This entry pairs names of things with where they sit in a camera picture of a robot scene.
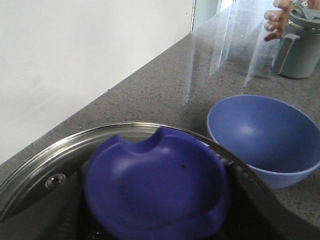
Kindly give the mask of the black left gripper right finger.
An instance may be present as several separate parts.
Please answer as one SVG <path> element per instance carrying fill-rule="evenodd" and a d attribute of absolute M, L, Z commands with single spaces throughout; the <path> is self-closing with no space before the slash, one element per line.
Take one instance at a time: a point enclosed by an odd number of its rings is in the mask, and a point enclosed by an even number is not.
<path fill-rule="evenodd" d="M 318 240 L 320 229 L 286 209 L 264 181 L 236 155 L 222 148 L 222 157 L 235 165 L 237 181 L 271 227 L 286 240 Z"/>

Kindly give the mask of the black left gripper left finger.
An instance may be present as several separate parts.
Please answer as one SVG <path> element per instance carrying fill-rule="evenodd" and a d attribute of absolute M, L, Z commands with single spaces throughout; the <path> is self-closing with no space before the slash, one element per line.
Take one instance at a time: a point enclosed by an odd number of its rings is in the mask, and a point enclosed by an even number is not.
<path fill-rule="evenodd" d="M 0 224 L 2 240 L 75 240 L 83 189 L 78 168 L 62 185 Z"/>

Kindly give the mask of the person's bare hand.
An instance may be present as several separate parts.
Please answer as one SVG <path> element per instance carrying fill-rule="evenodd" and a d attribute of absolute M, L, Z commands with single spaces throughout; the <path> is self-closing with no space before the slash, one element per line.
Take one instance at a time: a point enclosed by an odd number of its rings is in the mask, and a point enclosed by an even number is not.
<path fill-rule="evenodd" d="M 265 42 L 280 39 L 287 25 L 290 11 L 295 8 L 293 0 L 274 0 L 273 6 L 277 10 L 267 10 L 264 13 L 264 29 L 268 32 Z"/>

